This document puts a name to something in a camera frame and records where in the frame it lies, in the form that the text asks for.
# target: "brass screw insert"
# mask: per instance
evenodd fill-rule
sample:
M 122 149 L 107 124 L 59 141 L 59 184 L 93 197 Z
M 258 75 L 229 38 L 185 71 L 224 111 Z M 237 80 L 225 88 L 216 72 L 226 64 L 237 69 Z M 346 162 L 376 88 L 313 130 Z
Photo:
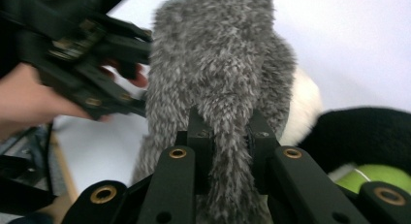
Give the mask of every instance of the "brass screw insert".
M 391 188 L 377 187 L 374 189 L 374 193 L 379 199 L 388 204 L 394 206 L 404 206 L 406 204 L 405 198 Z
M 287 148 L 287 149 L 284 149 L 283 153 L 285 154 L 285 156 L 292 158 L 292 159 L 298 159 L 302 157 L 301 152 L 296 149 Z
M 117 194 L 117 189 L 112 185 L 104 185 L 91 194 L 90 200 L 94 204 L 104 204 L 111 201 Z
M 187 151 L 185 151 L 185 149 L 182 148 L 176 148 L 173 149 L 172 151 L 170 151 L 170 157 L 172 158 L 184 158 L 187 155 Z

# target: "person's hand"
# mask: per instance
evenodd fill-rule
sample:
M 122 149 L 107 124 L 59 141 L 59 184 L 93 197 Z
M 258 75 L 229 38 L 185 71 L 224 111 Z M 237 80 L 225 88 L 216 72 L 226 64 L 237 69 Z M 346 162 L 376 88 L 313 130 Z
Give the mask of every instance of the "person's hand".
M 131 83 L 145 87 L 147 80 L 138 73 L 138 80 Z M 25 127 L 48 123 L 60 114 L 90 118 L 79 106 L 41 85 L 36 69 L 28 64 L 18 64 L 0 80 L 0 140 Z

